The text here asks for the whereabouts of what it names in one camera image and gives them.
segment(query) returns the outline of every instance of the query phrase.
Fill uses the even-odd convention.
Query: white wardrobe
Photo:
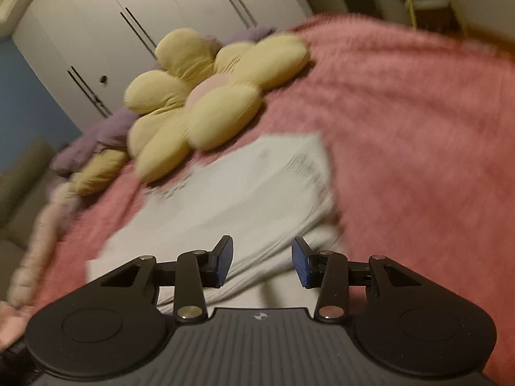
[[[306,0],[33,0],[13,40],[81,129],[112,114],[127,85],[155,65],[155,45],[192,27],[227,39],[251,25],[291,27]]]

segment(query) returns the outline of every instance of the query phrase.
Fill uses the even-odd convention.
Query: pink blanket
[[[514,65],[362,17],[319,16],[297,31],[309,73],[268,94],[233,145],[189,163],[263,133],[320,131],[349,259],[387,255],[486,309],[498,329],[486,374],[515,384]],[[85,260],[141,206],[131,167],[59,244],[37,308],[84,283]]]

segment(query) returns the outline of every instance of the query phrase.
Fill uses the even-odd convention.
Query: purple pillow
[[[96,140],[106,147],[127,147],[127,133],[140,115],[125,107],[119,108],[112,116],[102,121]]]
[[[95,151],[102,123],[103,121],[88,128],[81,137],[59,152],[50,163],[50,169],[62,177],[82,170]]]
[[[229,40],[222,42],[223,45],[228,45],[230,43],[239,42],[239,41],[253,41],[259,42],[267,36],[275,33],[277,28],[275,27],[266,27],[266,26],[251,26],[244,32],[236,33]]]

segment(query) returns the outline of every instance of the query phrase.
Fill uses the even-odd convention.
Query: blue wall
[[[79,135],[14,42],[0,40],[0,173],[37,137],[58,149]]]

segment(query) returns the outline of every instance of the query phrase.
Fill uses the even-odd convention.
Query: metal screw
[[[345,311],[339,306],[327,305],[320,308],[318,314],[325,319],[336,319],[345,315]]]
[[[183,306],[177,311],[177,314],[183,319],[193,319],[202,315],[202,309],[199,306]]]

